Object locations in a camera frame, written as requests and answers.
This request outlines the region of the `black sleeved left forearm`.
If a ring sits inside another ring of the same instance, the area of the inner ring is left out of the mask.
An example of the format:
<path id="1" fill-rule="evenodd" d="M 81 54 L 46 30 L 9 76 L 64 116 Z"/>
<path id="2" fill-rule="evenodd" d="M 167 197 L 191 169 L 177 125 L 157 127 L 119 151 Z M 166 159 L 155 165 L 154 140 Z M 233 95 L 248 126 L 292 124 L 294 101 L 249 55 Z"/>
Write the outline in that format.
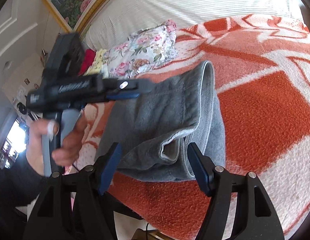
<path id="1" fill-rule="evenodd" d="M 26 219 L 16 208 L 29 205 L 46 180 L 30 166 L 25 155 L 18 157 L 10 169 L 0 169 L 0 239 L 23 238 Z"/>

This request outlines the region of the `person's left hand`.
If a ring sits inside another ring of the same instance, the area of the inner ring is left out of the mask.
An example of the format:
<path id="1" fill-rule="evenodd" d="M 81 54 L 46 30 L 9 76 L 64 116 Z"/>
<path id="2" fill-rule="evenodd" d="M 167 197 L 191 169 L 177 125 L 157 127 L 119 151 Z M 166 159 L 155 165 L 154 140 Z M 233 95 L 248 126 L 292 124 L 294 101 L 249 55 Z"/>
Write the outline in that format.
<path id="1" fill-rule="evenodd" d="M 77 161 L 86 127 L 87 119 L 82 115 L 73 130 L 63 139 L 61 147 L 52 152 L 52 158 L 58 166 L 71 166 Z M 42 136 L 56 134 L 58 130 L 59 124 L 55 120 L 40 119 L 30 126 L 26 159 L 30 166 L 42 176 L 44 175 Z"/>

